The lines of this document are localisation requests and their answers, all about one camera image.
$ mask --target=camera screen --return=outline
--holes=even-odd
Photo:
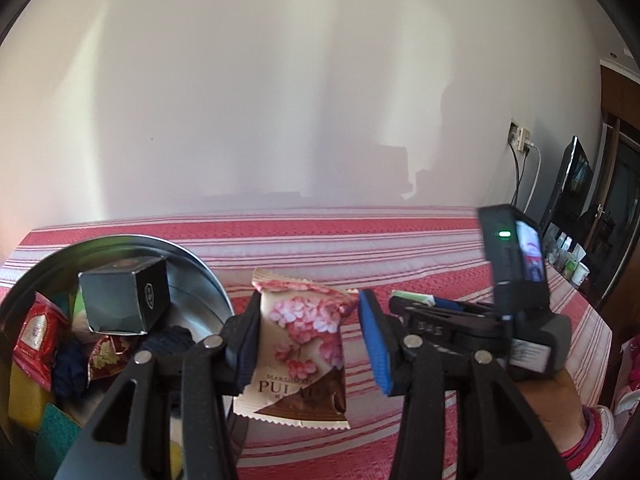
[[[530,282],[544,282],[545,263],[542,259],[538,232],[521,220],[516,220],[516,230],[524,261],[524,278]]]

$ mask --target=pink flower print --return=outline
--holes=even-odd
[[[277,343],[273,345],[275,349],[275,357],[278,361],[286,361],[293,348],[291,343]]]
[[[252,283],[258,292],[285,292],[289,290],[289,282],[283,282],[281,280],[252,281]]]
[[[337,333],[322,334],[322,344],[319,348],[320,357],[332,367],[340,370],[344,366],[342,343]]]
[[[300,282],[288,282],[287,287],[289,290],[309,290],[309,286],[306,283]]]
[[[296,313],[293,311],[293,305],[288,302],[283,304],[280,313],[287,323],[291,323],[297,319]]]
[[[305,315],[302,319],[306,323],[312,324],[316,320],[316,317],[318,317],[318,308],[316,306],[313,306],[312,308],[308,308],[305,310]]]
[[[329,332],[335,334],[338,332],[338,324],[340,323],[340,312],[338,312],[335,303],[323,303],[318,308],[318,317],[314,320],[314,328],[318,332]]]
[[[338,307],[338,310],[340,311],[340,314],[342,317],[349,317],[357,306],[358,306],[358,301],[353,300],[351,301],[351,303],[341,304]]]
[[[304,343],[308,343],[316,336],[311,325],[302,321],[289,323],[287,325],[287,331],[289,332],[289,337],[293,339],[293,341],[301,345]]]
[[[306,379],[318,371],[318,367],[311,359],[307,359],[305,362],[290,359],[287,361],[287,365],[289,366],[289,377],[293,379]]]
[[[303,298],[293,298],[291,302],[291,311],[297,319],[305,317],[306,305]]]
[[[303,300],[308,308],[317,308],[322,303],[322,299],[317,296],[310,296],[309,298],[305,298]]]
[[[275,308],[269,313],[269,319],[271,319],[272,321],[275,321],[282,328],[284,328],[287,325],[287,322],[285,321],[283,315],[279,311],[277,311]]]

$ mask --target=yellow sponge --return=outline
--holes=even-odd
[[[175,480],[182,471],[182,448],[173,440],[169,441],[169,460],[171,462],[171,478]]]
[[[14,362],[9,382],[9,418],[30,431],[40,431],[44,409],[53,395],[32,381]]]

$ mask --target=white cable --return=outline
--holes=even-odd
[[[531,187],[531,191],[529,193],[529,198],[527,199],[527,205],[524,206],[523,213],[527,213],[527,209],[529,208],[529,204],[531,203],[531,197],[533,196],[533,192],[536,190],[536,186],[538,184],[538,177],[540,176],[540,164],[542,163],[542,153],[540,153],[540,149],[533,142],[525,142],[527,146],[533,148],[538,151],[538,169],[536,170],[536,177],[533,180],[533,186]]]

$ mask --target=gift box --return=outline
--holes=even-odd
[[[171,301],[161,257],[127,258],[78,277],[92,332],[146,334]]]

